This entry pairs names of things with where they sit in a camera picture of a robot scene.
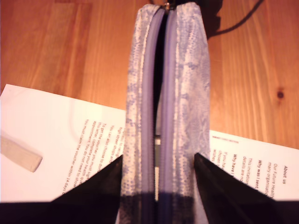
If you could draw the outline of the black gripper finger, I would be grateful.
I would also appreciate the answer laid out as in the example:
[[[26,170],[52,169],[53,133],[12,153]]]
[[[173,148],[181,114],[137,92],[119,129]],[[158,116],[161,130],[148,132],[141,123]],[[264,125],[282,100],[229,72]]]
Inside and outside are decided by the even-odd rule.
[[[240,182],[203,155],[194,155],[194,168],[202,201],[221,198],[233,206],[274,206],[276,201]]]
[[[71,206],[114,206],[120,204],[123,156],[120,156],[83,184],[73,188],[51,203]]]

